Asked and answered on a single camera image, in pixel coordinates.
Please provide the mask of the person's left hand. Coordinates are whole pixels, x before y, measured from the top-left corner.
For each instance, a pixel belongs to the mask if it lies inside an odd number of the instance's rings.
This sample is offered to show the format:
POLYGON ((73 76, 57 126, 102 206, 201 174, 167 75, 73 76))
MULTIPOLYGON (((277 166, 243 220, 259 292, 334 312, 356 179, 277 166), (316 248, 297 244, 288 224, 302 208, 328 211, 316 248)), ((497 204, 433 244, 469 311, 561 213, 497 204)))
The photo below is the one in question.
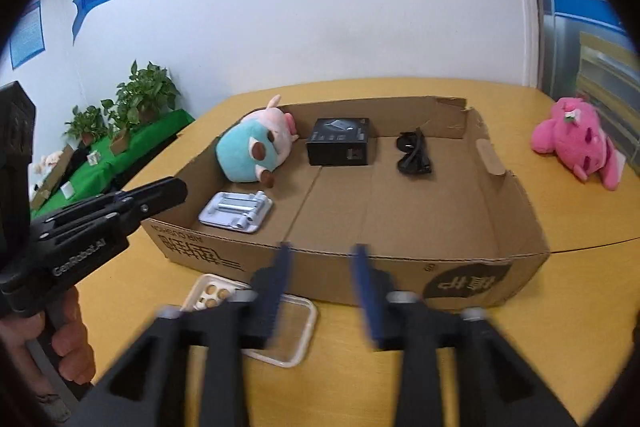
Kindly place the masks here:
MULTIPOLYGON (((66 381, 84 385, 96 375, 96 360, 88 341, 88 329, 82 321, 76 287, 66 291, 63 299, 64 324, 52 336, 52 348, 61 358, 58 370, 66 381)), ((38 369, 26 343, 36 339, 44 329, 44 315, 33 317, 10 315, 1 320, 1 340, 17 372, 38 397, 54 395, 50 381, 38 369)))

